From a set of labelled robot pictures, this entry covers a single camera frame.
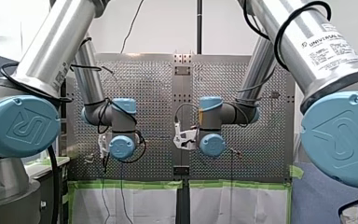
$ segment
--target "black cable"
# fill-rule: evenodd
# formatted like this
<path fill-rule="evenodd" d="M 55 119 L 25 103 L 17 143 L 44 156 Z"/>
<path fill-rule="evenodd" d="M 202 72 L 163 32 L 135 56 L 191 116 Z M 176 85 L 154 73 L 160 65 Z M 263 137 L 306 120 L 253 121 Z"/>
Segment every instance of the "black cable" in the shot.
<path fill-rule="evenodd" d="M 338 215 L 341 217 L 342 213 L 344 212 L 344 210 L 350 208 L 350 207 L 354 207 L 358 205 L 358 200 L 351 202 L 351 203 L 347 203 L 345 205 L 342 205 L 339 209 L 338 209 Z"/>
<path fill-rule="evenodd" d="M 294 12 L 292 12 L 292 14 L 290 14 L 289 18 L 287 18 L 287 20 L 282 24 L 281 28 L 279 29 L 279 31 L 275 37 L 275 43 L 274 43 L 275 58 L 277 59 L 277 62 L 281 65 L 281 67 L 286 69 L 287 71 L 289 71 L 289 69 L 286 66 L 286 64 L 283 62 L 283 60 L 281 58 L 281 54 L 279 52 L 280 48 L 281 48 L 281 42 L 282 42 L 282 38 L 284 35 L 284 31 L 297 16 L 299 16 L 301 13 L 303 13 L 310 7 L 314 7 L 314 6 L 324 7 L 327 11 L 327 19 L 329 21 L 331 20 L 331 15 L 332 15 L 331 7 L 327 3 L 322 2 L 322 1 L 309 2 L 306 5 L 304 5 L 303 7 L 296 9 Z"/>
<path fill-rule="evenodd" d="M 55 157 L 53 146 L 48 147 L 48 155 L 51 161 L 51 172 L 53 174 L 53 213 L 51 218 L 52 224 L 57 224 L 58 213 L 60 208 L 60 170 Z"/>
<path fill-rule="evenodd" d="M 269 39 L 269 36 L 268 35 L 265 35 L 265 34 L 263 34 L 262 32 L 261 32 L 261 30 L 257 30 L 257 28 L 255 28 L 253 25 L 252 25 L 252 23 L 251 23 L 251 21 L 249 20 L 249 17 L 248 17 L 248 12 L 247 12 L 247 0 L 245 0 L 245 3 L 243 4 L 243 16 L 244 16 L 244 18 L 245 18 L 245 21 L 246 21 L 246 23 L 248 24 L 248 26 L 253 30 L 253 31 L 255 31 L 258 35 L 260 35 L 260 36 L 262 36 L 262 37 L 264 37 L 264 38 L 266 38 L 266 39 Z"/>
<path fill-rule="evenodd" d="M 91 37 L 87 37 L 86 39 L 84 39 L 84 40 L 81 42 L 81 44 L 80 44 L 80 47 L 79 47 L 79 48 L 83 47 L 83 45 L 84 45 L 84 44 L 86 44 L 87 42 L 89 42 L 89 41 L 91 41 L 91 40 L 92 40 L 92 38 L 91 38 Z"/>
<path fill-rule="evenodd" d="M 19 63 L 6 63 L 4 65 L 1 66 L 0 72 L 2 74 L 3 77 L 7 78 L 7 80 L 9 80 L 10 82 L 12 82 L 13 84 L 15 84 L 17 87 L 19 87 L 22 91 L 26 91 L 32 95 L 36 95 L 45 99 L 48 99 L 50 101 L 54 101 L 54 102 L 58 102 L 58 103 L 71 103 L 73 101 L 73 99 L 70 98 L 54 98 L 50 95 L 45 94 L 44 92 L 34 89 L 32 87 L 28 87 L 25 84 L 20 83 L 19 81 L 17 81 L 16 79 L 14 79 L 13 77 L 11 77 L 5 69 L 9 68 L 9 67 L 16 67 L 18 66 Z"/>
<path fill-rule="evenodd" d="M 69 69 L 71 69 L 72 72 L 74 72 L 74 67 L 75 68 L 83 68 L 83 69 L 93 69 L 97 72 L 101 72 L 103 69 L 97 66 L 87 66 L 87 65 L 80 65 L 80 64 L 71 64 L 71 66 L 69 67 Z"/>
<path fill-rule="evenodd" d="M 145 139 L 140 135 L 140 138 L 141 138 L 141 144 L 143 143 L 144 144 L 144 150 L 142 151 L 141 155 L 139 155 L 138 158 L 136 158 L 135 160 L 133 161 L 122 161 L 122 160 L 118 160 L 119 162 L 121 163 L 124 163 L 124 164 L 131 164 L 131 163 L 135 163 L 137 162 L 138 160 L 140 160 L 144 154 L 146 153 L 146 150 L 147 150 L 147 145 L 146 145 L 146 141 Z"/>
<path fill-rule="evenodd" d="M 109 129 L 109 126 L 107 126 L 103 131 L 101 131 L 101 126 L 103 126 L 103 116 L 106 113 L 106 109 L 108 106 L 111 105 L 111 100 L 109 98 L 105 98 L 106 104 L 104 107 L 100 107 L 100 111 L 98 111 L 98 125 L 97 125 L 97 132 L 98 134 L 106 133 Z"/>
<path fill-rule="evenodd" d="M 249 118 L 248 118 L 248 116 L 246 115 L 246 113 L 245 112 L 243 112 L 243 110 L 241 110 L 237 105 L 235 105 L 235 104 L 232 104 L 232 103 L 226 103 L 226 102 L 224 102 L 224 104 L 226 104 L 226 105 L 231 105 L 232 107 L 234 107 L 236 110 L 238 110 L 238 111 L 240 111 L 241 112 L 241 114 L 243 115 L 243 117 L 245 118 L 245 120 L 246 120 L 246 124 L 245 125 L 238 125 L 238 126 L 240 126 L 240 127 L 242 127 L 242 128 L 246 128 L 247 126 L 248 126 L 248 124 L 249 124 Z"/>
<path fill-rule="evenodd" d="M 127 33 L 127 36 L 124 38 L 123 47 L 121 48 L 120 53 L 123 53 L 124 48 L 126 48 L 127 39 L 130 37 L 133 24 L 135 24 L 136 18 L 138 17 L 139 10 L 141 9 L 142 4 L 144 3 L 144 0 L 141 0 L 141 3 L 139 3 L 138 9 L 136 10 L 135 16 L 132 19 L 131 27 L 129 32 Z"/>
<path fill-rule="evenodd" d="M 178 108 L 177 108 L 176 111 L 175 111 L 175 116 L 174 116 L 174 121 L 175 121 L 175 122 L 179 122 L 178 113 L 179 113 L 179 110 L 180 110 L 184 105 L 193 106 L 193 107 L 196 108 L 197 110 L 200 109 L 198 106 L 196 106 L 196 105 L 194 105 L 194 104 L 191 104 L 191 103 L 182 103 L 181 105 L 178 106 Z"/>
<path fill-rule="evenodd" d="M 245 91 L 252 91 L 256 88 L 259 88 L 259 87 L 262 87 L 264 84 L 266 84 L 271 78 L 272 76 L 274 75 L 274 72 L 275 72 L 275 68 L 272 70 L 271 74 L 269 74 L 266 78 L 264 78 L 260 84 L 258 85 L 255 85 L 253 87 L 249 87 L 249 88 L 246 88 L 246 89 L 243 89 L 243 90 L 240 90 L 240 91 L 237 91 L 237 92 L 245 92 Z"/>
<path fill-rule="evenodd" d="M 254 21 L 255 26 L 257 27 L 257 29 L 261 32 L 260 26 L 258 25 L 258 22 L 257 22 L 257 20 L 255 19 L 255 16 L 252 16 L 252 20 Z"/>
<path fill-rule="evenodd" d="M 128 213 L 127 213 L 127 207 L 126 207 L 126 199 L 124 198 L 124 192 L 123 192 L 123 179 L 124 179 L 124 163 L 121 163 L 121 169 L 120 169 L 120 190 L 121 190 L 121 198 L 123 199 L 123 207 L 124 207 L 124 214 L 126 215 L 127 220 L 133 224 L 132 220 L 130 219 Z"/>

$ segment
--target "universal robots logo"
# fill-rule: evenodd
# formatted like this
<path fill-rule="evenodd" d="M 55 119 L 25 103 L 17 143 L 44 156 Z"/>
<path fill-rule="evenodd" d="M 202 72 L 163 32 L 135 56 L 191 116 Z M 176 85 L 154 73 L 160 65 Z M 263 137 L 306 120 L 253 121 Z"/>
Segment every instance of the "universal robots logo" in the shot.
<path fill-rule="evenodd" d="M 23 108 L 14 119 L 7 137 L 30 145 L 39 145 L 50 123 L 50 118 Z"/>

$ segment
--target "white cloth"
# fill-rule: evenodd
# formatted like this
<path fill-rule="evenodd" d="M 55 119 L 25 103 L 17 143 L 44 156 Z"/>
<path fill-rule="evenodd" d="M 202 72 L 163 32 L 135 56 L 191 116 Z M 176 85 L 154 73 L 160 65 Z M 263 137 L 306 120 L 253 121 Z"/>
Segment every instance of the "white cloth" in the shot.
<path fill-rule="evenodd" d="M 120 189 L 104 189 L 110 212 L 107 224 L 131 224 L 124 212 Z M 126 210 L 136 224 L 174 224 L 176 189 L 123 189 Z M 74 196 L 73 224 L 104 224 L 108 213 L 101 189 L 77 189 Z"/>
<path fill-rule="evenodd" d="M 191 223 L 286 224 L 288 190 L 191 189 Z"/>

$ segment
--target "perforated metal panel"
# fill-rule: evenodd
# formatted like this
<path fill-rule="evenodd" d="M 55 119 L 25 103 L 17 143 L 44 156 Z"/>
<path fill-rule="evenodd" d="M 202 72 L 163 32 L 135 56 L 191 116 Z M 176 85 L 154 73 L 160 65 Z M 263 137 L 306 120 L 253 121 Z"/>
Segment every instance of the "perforated metal panel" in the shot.
<path fill-rule="evenodd" d="M 225 101 L 233 101 L 247 64 L 245 57 L 194 57 L 193 102 L 198 104 L 201 96 L 209 95 L 220 95 Z M 220 158 L 211 159 L 199 151 L 193 152 L 190 155 L 191 178 L 232 177 L 268 182 L 283 182 L 288 178 L 288 164 L 293 152 L 293 87 L 290 73 L 277 69 L 259 103 L 260 120 L 247 128 L 238 125 L 222 128 L 227 147 L 241 155 L 231 157 L 228 150 Z"/>
<path fill-rule="evenodd" d="M 214 160 L 199 152 L 192 152 L 189 159 L 183 158 L 183 153 L 176 153 L 179 149 L 172 143 L 172 113 L 181 99 L 190 100 L 190 96 L 191 102 L 196 105 L 201 96 L 207 95 L 221 95 L 225 101 L 234 100 L 250 61 L 249 56 L 193 56 L 189 65 L 192 76 L 189 81 L 185 77 L 172 78 L 174 67 L 177 66 L 172 55 L 101 54 L 97 60 L 98 65 L 115 72 L 114 76 L 101 72 L 106 96 L 136 99 L 137 128 L 147 140 L 145 157 L 126 165 L 126 179 L 171 180 L 174 165 L 189 165 L 191 179 L 233 177 L 282 183 L 289 177 L 288 165 L 293 153 L 295 85 L 289 73 L 281 68 L 277 69 L 265 88 L 260 102 L 260 121 L 246 129 L 233 125 L 223 127 L 228 147 L 240 151 L 242 156 L 241 159 L 234 156 L 231 165 L 229 151 Z M 186 98 L 177 95 L 178 90 Z M 68 106 L 68 151 L 72 152 L 74 158 L 69 169 L 70 177 L 99 178 L 103 170 L 99 159 L 98 134 L 96 127 L 85 124 L 80 118 L 83 102 L 74 78 L 68 78 L 68 91 L 73 92 L 76 99 Z M 120 178 L 118 162 L 111 161 L 107 171 L 107 178 Z"/>
<path fill-rule="evenodd" d="M 171 180 L 172 179 L 172 55 L 99 55 L 97 64 L 112 70 L 103 70 L 101 80 L 106 97 L 130 97 L 137 103 L 137 129 L 147 141 L 143 158 L 126 164 L 126 179 Z M 72 162 L 70 174 L 73 179 L 100 178 L 102 160 L 99 158 L 96 127 L 86 124 L 81 117 L 83 102 L 74 83 L 75 114 L 73 151 L 78 154 Z M 142 152 L 138 148 L 133 158 Z M 120 178 L 120 163 L 111 160 L 107 178 Z"/>

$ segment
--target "light blue joint cap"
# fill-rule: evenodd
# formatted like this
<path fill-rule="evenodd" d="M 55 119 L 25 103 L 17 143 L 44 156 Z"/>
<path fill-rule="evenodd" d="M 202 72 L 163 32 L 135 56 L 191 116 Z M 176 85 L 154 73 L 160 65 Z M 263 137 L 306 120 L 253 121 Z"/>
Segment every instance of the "light blue joint cap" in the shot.
<path fill-rule="evenodd" d="M 110 154 L 117 160 L 126 160 L 135 150 L 133 141 L 124 135 L 116 136 L 109 144 Z"/>
<path fill-rule="evenodd" d="M 260 119 L 260 110 L 256 108 L 254 118 L 249 123 L 256 123 L 259 119 Z"/>
<path fill-rule="evenodd" d="M 87 118 L 86 118 L 86 108 L 83 107 L 83 109 L 81 110 L 81 115 L 80 115 L 81 119 L 83 119 L 83 121 L 87 124 L 91 124 Z"/>
<path fill-rule="evenodd" d="M 48 148 L 60 133 L 54 105 L 31 95 L 0 101 L 0 157 L 24 158 Z"/>
<path fill-rule="evenodd" d="M 213 110 L 223 104 L 222 97 L 220 96 L 204 96 L 200 98 L 200 110 L 208 111 Z"/>
<path fill-rule="evenodd" d="M 124 109 L 129 114 L 136 114 L 136 101 L 131 98 L 115 98 L 113 102 Z M 113 105 L 115 110 L 121 111 L 119 108 Z"/>
<path fill-rule="evenodd" d="M 358 188 L 358 91 L 317 101 L 302 121 L 302 144 L 326 175 Z"/>
<path fill-rule="evenodd" d="M 219 134 L 210 133 L 202 138 L 200 149 L 209 157 L 219 157 L 226 150 L 226 142 Z"/>

